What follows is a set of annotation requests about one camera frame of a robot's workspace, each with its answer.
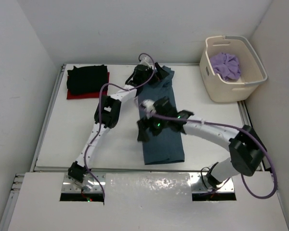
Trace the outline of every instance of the purple cloth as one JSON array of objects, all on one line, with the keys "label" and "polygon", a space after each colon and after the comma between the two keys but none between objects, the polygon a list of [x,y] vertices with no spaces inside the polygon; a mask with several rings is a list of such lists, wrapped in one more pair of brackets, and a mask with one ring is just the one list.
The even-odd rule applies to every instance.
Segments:
[{"label": "purple cloth", "polygon": [[241,75],[239,60],[233,54],[219,53],[210,58],[212,68],[224,81],[238,80]]}]

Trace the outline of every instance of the white wall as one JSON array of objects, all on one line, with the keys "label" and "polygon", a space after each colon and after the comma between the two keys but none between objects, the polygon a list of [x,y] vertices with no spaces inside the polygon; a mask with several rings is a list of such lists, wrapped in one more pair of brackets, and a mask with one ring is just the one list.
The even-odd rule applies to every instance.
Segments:
[{"label": "white wall", "polygon": [[271,0],[18,0],[56,65],[200,60],[206,37],[251,36]]},{"label": "white wall", "polygon": [[289,222],[289,0],[274,0],[251,39],[268,81],[247,100],[252,123],[275,163]]},{"label": "white wall", "polygon": [[57,70],[16,0],[0,0],[0,219],[29,170]]}]

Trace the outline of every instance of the folded black cloth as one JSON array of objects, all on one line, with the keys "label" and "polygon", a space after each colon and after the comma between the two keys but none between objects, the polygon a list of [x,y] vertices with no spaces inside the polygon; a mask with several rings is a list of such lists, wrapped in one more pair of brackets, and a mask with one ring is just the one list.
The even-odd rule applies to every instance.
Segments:
[{"label": "folded black cloth", "polygon": [[107,66],[84,66],[68,70],[67,89],[73,95],[99,92],[101,87],[108,82]]}]

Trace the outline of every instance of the beige laundry basket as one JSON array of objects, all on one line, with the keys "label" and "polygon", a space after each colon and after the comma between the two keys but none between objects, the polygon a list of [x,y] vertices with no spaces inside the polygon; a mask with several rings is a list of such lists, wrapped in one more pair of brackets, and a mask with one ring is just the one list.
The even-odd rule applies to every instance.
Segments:
[{"label": "beige laundry basket", "polygon": [[[234,54],[239,59],[239,80],[224,81],[215,74],[210,57],[220,52]],[[200,71],[210,98],[215,102],[245,100],[267,80],[265,69],[255,50],[242,36],[216,36],[206,39],[206,47],[200,61]]]}]

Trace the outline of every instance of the folded red cloth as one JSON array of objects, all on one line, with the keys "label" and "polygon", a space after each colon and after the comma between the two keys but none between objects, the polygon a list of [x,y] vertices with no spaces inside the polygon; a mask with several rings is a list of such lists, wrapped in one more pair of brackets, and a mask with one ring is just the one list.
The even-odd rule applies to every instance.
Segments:
[{"label": "folded red cloth", "polygon": [[[67,90],[67,100],[76,100],[76,99],[91,99],[91,98],[98,98],[100,92],[92,92],[92,93],[85,93],[80,95],[72,95],[70,90]],[[107,95],[107,90],[102,92],[102,95]]]}]

